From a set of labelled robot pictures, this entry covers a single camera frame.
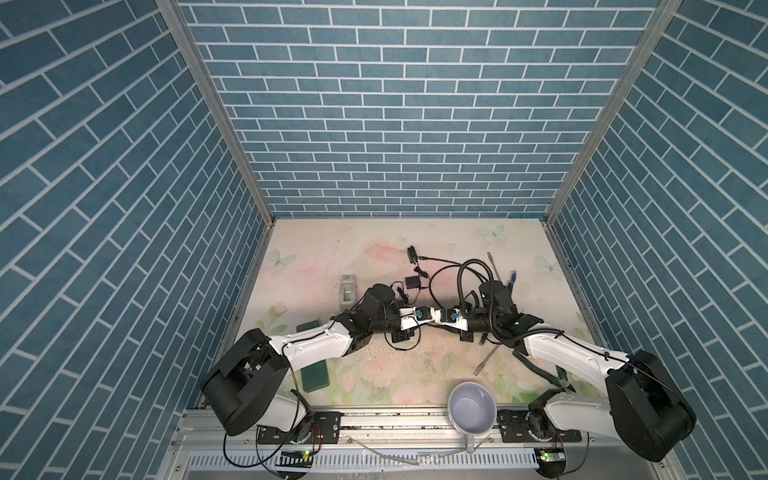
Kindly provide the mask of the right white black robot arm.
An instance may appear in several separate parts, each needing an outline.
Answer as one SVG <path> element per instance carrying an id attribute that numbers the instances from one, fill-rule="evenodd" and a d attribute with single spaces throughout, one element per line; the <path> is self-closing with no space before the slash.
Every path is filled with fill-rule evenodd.
<path id="1" fill-rule="evenodd" d="M 478 306 L 460 302 L 451 309 L 447 323 L 463 332 L 488 333 L 523 358 L 549 362 L 599 391 L 599 398 L 589 398 L 559 385 L 531 402 L 527 423 L 542 441 L 563 431 L 596 433 L 658 462 L 695 429 L 695 411 L 654 354 L 627 354 L 576 339 L 519 312 L 498 281 L 481 285 Z"/>

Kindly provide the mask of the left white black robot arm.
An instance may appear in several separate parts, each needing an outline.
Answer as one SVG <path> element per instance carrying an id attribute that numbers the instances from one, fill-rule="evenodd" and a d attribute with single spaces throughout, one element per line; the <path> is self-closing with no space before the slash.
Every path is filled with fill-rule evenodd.
<path id="1" fill-rule="evenodd" d="M 373 336 L 399 329 L 404 306 L 392 288 L 376 284 L 351 309 L 318 327 L 274 337 L 249 330 L 202 378 L 202 395 L 228 436 L 255 425 L 290 432 L 309 407 L 300 394 L 280 391 L 286 375 L 352 355 Z"/>

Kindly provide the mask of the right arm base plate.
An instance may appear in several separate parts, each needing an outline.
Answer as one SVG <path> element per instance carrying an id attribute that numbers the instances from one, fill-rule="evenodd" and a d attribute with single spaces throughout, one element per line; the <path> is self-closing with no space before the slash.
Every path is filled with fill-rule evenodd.
<path id="1" fill-rule="evenodd" d="M 497 411 L 497 424 L 504 443 L 582 441 L 578 430 L 557 429 L 540 410 L 500 409 Z"/>

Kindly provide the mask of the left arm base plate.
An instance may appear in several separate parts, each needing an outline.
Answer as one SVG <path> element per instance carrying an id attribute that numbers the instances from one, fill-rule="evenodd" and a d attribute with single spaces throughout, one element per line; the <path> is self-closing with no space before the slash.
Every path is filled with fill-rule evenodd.
<path id="1" fill-rule="evenodd" d="M 317 411 L 304 415 L 290 432 L 274 427 L 259 426 L 257 440 L 259 444 L 337 444 L 342 414 L 336 411 Z"/>

